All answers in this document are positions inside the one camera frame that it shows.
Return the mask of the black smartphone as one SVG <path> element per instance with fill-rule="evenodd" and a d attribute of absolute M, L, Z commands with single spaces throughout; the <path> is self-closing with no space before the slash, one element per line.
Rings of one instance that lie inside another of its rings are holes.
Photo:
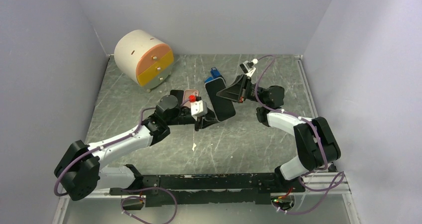
<path fill-rule="evenodd" d="M 184 96 L 183 90 L 171 90 L 170 95 L 175 96 L 177 99 L 182 100 Z"/>
<path fill-rule="evenodd" d="M 213 107 L 216 119 L 220 122 L 236 115 L 232 101 L 217 96 L 217 92 L 225 88 L 225 81 L 221 77 L 205 83 L 205 90 Z"/>

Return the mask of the pink phone case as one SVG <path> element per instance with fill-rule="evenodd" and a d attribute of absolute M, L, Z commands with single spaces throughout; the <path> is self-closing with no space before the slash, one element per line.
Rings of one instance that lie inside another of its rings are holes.
<path fill-rule="evenodd" d="M 190 96 L 198 97 L 199 96 L 199 91 L 198 90 L 193 90 L 193 89 L 184 90 L 182 102 L 188 100 L 186 103 L 183 104 L 184 107 L 189 107 L 190 108 L 192 104 L 195 105 L 197 103 L 196 101 L 190 102 L 190 98 L 189 98 Z"/>

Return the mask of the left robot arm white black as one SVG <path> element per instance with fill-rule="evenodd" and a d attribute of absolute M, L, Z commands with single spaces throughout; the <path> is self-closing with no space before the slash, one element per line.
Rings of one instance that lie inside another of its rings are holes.
<path fill-rule="evenodd" d="M 126 164 L 112 168 L 114 160 L 138 149 L 162 141 L 170 134 L 170 126 L 194 124 L 195 130 L 217 123 L 216 114 L 200 97 L 178 101 L 166 95 L 152 107 L 149 117 L 140 117 L 134 128 L 106 140 L 83 143 L 73 142 L 54 170 L 57 180 L 54 194 L 68 195 L 73 201 L 88 196 L 94 190 L 121 188 L 137 194 L 143 187 L 143 176 L 133 166 Z"/>

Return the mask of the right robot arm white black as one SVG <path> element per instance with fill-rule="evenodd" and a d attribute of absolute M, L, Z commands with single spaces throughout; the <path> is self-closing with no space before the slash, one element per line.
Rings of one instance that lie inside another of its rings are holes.
<path fill-rule="evenodd" d="M 242 103 L 258 102 L 258 121 L 278 128 L 295 138 L 297 154 L 289 162 L 276 168 L 280 173 L 274 177 L 274 187 L 287 191 L 293 179 L 311 171 L 327 168 L 330 162 L 341 157 L 341 151 L 332 130 L 324 117 L 307 118 L 282 109 L 285 90 L 281 86 L 262 88 L 251 82 L 247 75 L 239 75 L 226 88 L 217 91 L 220 98 Z"/>

